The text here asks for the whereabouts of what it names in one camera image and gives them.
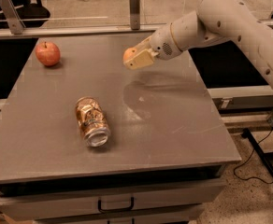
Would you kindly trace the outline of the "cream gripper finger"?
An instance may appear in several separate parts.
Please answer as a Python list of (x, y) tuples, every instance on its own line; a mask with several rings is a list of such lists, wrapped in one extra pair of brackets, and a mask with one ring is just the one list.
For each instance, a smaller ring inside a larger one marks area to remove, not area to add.
[(158, 53), (152, 49), (139, 50), (131, 59), (123, 62), (123, 64), (131, 70), (143, 68), (152, 65), (157, 55)]
[(140, 43), (135, 45), (136, 51), (143, 50), (143, 49), (149, 49), (151, 47), (150, 45), (151, 37), (148, 36), (144, 40), (142, 40)]

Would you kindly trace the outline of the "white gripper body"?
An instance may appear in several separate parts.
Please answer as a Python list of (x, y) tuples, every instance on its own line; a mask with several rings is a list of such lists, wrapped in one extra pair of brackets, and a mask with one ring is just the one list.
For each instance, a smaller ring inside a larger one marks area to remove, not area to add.
[(161, 60), (170, 60), (182, 54), (173, 38), (170, 23), (161, 26), (152, 34), (150, 46), (158, 53), (157, 57)]

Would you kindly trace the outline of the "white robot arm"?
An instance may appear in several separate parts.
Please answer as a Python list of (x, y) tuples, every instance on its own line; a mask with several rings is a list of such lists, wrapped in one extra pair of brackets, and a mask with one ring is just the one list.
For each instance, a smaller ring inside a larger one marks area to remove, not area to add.
[(233, 42), (273, 90), (273, 29), (258, 21), (242, 0), (200, 0), (197, 10), (161, 26), (123, 54), (138, 69), (193, 48)]

